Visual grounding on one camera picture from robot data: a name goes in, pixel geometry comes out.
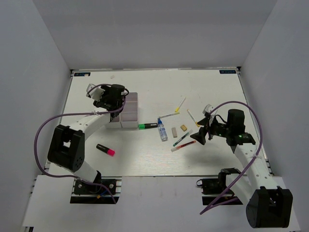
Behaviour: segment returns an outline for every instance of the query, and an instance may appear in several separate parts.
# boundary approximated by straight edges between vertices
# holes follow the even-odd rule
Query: small bottle
[[[160,133],[160,137],[161,137],[161,140],[164,142],[168,139],[168,135],[166,134],[166,131],[165,131],[165,128],[164,128],[164,125],[161,121],[161,119],[158,118],[158,129],[159,129],[159,133]]]

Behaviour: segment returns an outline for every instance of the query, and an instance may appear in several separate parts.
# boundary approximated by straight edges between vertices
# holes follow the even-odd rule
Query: white wall
[[[61,112],[70,71],[31,0],[0,1],[0,231],[20,230],[34,178],[37,128]],[[51,123],[40,137],[44,164]]]
[[[263,126],[276,175],[309,231],[309,1],[277,2],[242,68],[241,82]]]
[[[70,69],[241,66],[276,0],[34,0]]]

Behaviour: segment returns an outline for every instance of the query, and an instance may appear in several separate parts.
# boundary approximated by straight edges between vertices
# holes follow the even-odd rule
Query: marker
[[[159,118],[169,117],[169,116],[178,115],[178,114],[180,114],[180,112],[175,112],[169,115],[159,116]]]
[[[150,128],[157,128],[158,124],[155,123],[145,123],[145,124],[139,124],[139,129],[143,130],[143,129],[150,129]]]
[[[174,147],[174,148],[171,149],[171,151],[172,151],[172,152],[177,151],[177,150],[179,150],[180,148],[183,148],[184,146],[188,146],[188,145],[190,145],[190,144],[194,144],[195,142],[196,142],[196,140],[191,141],[191,142],[188,142],[188,143],[183,144],[183,145],[180,145],[180,146],[177,146],[177,147]]]
[[[176,143],[173,144],[173,146],[176,146],[178,143],[180,143],[185,137],[187,137],[189,134],[191,134],[193,130],[189,130],[183,137],[181,137]]]
[[[183,104],[184,100],[185,100],[185,97],[184,97],[183,100],[180,102],[180,104],[179,104],[179,106],[176,108],[175,112],[178,112],[178,111],[179,111],[179,109],[180,109],[181,105]]]
[[[190,115],[190,117],[192,118],[192,120],[195,122],[196,126],[199,127],[199,124],[197,123],[197,121],[195,120],[195,118],[192,116],[191,112],[189,111],[189,109],[187,109],[188,114]]]
[[[115,154],[115,151],[113,151],[113,150],[109,149],[108,147],[105,147],[105,146],[103,146],[101,144],[98,144],[96,146],[96,148],[99,149],[100,151],[103,151],[104,153],[106,153],[106,154],[108,154],[110,156],[114,156],[114,154]]]

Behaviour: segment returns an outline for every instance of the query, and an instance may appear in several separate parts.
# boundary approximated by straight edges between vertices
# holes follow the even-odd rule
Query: beige eraser
[[[177,138],[177,131],[176,131],[176,127],[172,128],[172,133],[173,133],[173,137]]]
[[[181,125],[180,128],[181,128],[183,131],[186,131],[186,130],[188,129],[185,125]]]

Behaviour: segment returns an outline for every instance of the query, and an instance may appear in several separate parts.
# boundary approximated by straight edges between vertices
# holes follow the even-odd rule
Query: green marker
[[[139,124],[139,129],[150,129],[150,128],[157,128],[158,124],[157,123],[145,123],[145,124]]]

